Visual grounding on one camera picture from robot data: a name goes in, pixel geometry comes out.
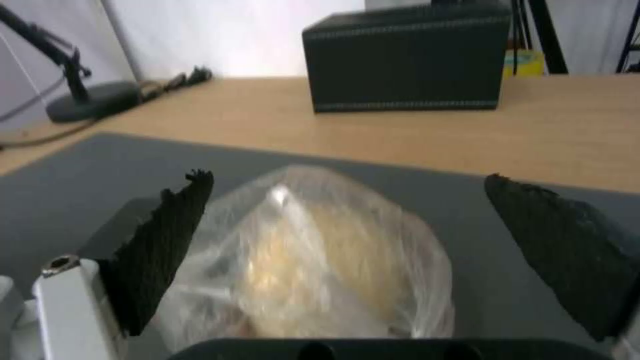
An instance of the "yellow object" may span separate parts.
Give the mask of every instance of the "yellow object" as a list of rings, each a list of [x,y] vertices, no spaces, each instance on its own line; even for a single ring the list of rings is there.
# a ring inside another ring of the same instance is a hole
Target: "yellow object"
[[[518,76],[541,76],[545,73],[545,57],[541,52],[518,49]],[[513,76],[513,50],[504,56],[502,76]]]
[[[305,235],[286,217],[265,225],[250,249],[241,308],[257,336],[353,337],[369,330],[354,331],[366,326],[363,318],[394,323],[396,308],[404,296],[411,296],[399,243],[347,206],[305,208],[322,238],[319,251],[304,244]],[[328,265],[330,274],[318,271],[320,263]],[[368,316],[352,309],[363,309]]]

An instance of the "white wall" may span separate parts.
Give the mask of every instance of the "white wall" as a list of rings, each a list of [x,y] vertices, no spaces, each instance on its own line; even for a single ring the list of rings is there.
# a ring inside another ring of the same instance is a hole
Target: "white wall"
[[[136,72],[143,78],[167,78],[201,64],[219,76],[305,75],[300,39],[305,26],[332,12],[429,2],[103,1],[127,42]],[[570,72],[613,73],[636,0],[547,3]]]
[[[570,74],[614,73],[637,0],[547,3]]]
[[[143,78],[306,74],[302,29],[364,0],[103,0]]]
[[[13,109],[38,94],[0,33],[0,113]],[[0,122],[0,132],[18,129],[38,119],[46,119],[44,104],[37,102],[19,116]]]
[[[0,1],[26,22],[35,22],[76,45],[80,49],[82,64],[93,71],[93,76],[86,81],[87,84],[133,79],[127,58],[99,0]],[[1,23],[0,35],[7,43],[0,40],[0,46],[9,48],[16,55],[17,61],[37,92],[60,78],[61,69]],[[0,63],[0,67],[3,68],[3,72],[13,71],[15,63]],[[16,81],[17,78],[1,82],[0,93],[12,91],[14,86],[18,86]],[[68,93],[66,85],[59,87],[49,99],[64,93]],[[16,96],[10,101],[3,101],[0,103],[0,113],[25,100],[28,98]],[[11,124],[4,124],[1,128],[22,127],[33,121],[47,120],[42,115],[34,119],[34,114],[24,113],[14,118]]]

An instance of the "screw hole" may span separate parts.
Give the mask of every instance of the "screw hole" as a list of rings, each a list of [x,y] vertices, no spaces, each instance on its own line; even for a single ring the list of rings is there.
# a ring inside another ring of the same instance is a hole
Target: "screw hole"
[[[61,268],[66,264],[69,264],[69,258],[66,256],[60,256],[59,258],[53,259],[51,261],[51,267],[56,269]]]
[[[298,353],[298,360],[334,360],[333,351],[323,343],[309,343]]]

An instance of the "cable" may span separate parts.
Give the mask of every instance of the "cable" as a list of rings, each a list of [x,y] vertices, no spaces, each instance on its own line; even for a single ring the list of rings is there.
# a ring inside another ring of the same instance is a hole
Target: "cable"
[[[151,100],[155,100],[161,95],[167,94],[169,92],[174,92],[181,88],[190,87],[199,83],[203,83],[212,78],[211,70],[206,67],[195,67],[191,72],[191,75],[187,77],[185,73],[180,73],[175,76],[173,79],[169,80],[169,82],[165,85],[158,85],[155,89],[149,91],[142,97],[142,103],[149,102]],[[146,81],[143,84],[144,86],[149,86],[154,84],[153,81]]]
[[[62,82],[64,80],[65,80],[65,76],[62,75],[55,83],[49,85],[49,87],[47,87],[45,90],[43,90],[39,94],[37,94],[34,97],[30,98],[29,100],[23,102],[22,104],[16,106],[15,108],[7,111],[6,113],[0,115],[0,122],[8,121],[12,117],[22,113],[23,111],[27,110],[30,107],[32,107],[38,101],[41,101],[45,96],[49,95],[55,89],[57,89],[62,84]]]
[[[513,75],[518,74],[518,48],[520,47],[520,9],[518,0],[511,0],[511,13],[513,14]]]
[[[51,136],[45,136],[43,138],[39,138],[39,139],[34,139],[34,140],[27,140],[27,141],[23,141],[23,142],[0,142],[0,151],[5,150],[5,149],[17,149],[17,148],[21,148],[21,147],[31,147],[31,146],[38,146],[38,145],[43,145],[46,143],[50,143],[50,142],[54,142],[56,140],[62,139],[62,138],[66,138],[67,136],[73,135],[75,133],[78,133],[84,129],[87,129],[89,127],[92,127],[94,125],[96,125],[98,122],[100,122],[100,120],[91,120],[85,124],[82,124],[80,126],[74,127],[73,129],[69,129],[67,131],[63,131],[61,133],[57,133]]]

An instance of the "black stand leg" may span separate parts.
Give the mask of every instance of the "black stand leg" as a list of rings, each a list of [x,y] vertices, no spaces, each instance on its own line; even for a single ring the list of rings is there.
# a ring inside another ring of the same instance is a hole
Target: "black stand leg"
[[[524,0],[518,0],[518,7],[520,8],[520,21],[522,21],[522,32],[524,34],[524,40],[528,50],[533,49],[533,43],[531,42],[531,32],[529,30],[529,19],[527,16],[527,8]]]
[[[529,8],[531,9],[531,15],[533,15],[536,30],[538,30],[549,73],[568,74],[569,71],[564,62],[562,49],[556,36],[554,23],[551,21],[551,14],[549,14],[546,0],[529,0]]]
[[[638,25],[638,18],[640,17],[640,0],[636,4],[636,10],[634,16],[631,18],[631,25],[629,26],[629,32],[627,33],[627,39],[625,40],[625,46],[622,48],[620,54],[620,60],[618,61],[618,67],[616,72],[622,72],[625,63],[627,62],[627,56],[629,56],[629,49],[631,47],[631,41],[633,41],[634,34],[636,33],[636,26]]]

